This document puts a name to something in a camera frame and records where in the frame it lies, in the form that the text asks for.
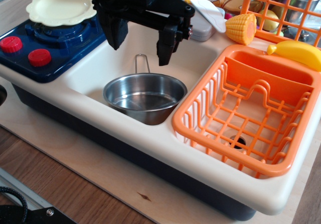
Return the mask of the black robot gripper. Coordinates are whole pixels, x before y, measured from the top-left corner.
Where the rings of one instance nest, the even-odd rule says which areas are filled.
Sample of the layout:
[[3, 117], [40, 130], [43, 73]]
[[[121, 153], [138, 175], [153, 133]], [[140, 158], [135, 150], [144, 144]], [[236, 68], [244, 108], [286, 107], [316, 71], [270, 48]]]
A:
[[93, 0], [106, 40], [117, 50], [128, 34], [128, 22], [158, 30], [159, 66], [169, 64], [183, 39], [192, 34], [192, 6], [183, 0]]

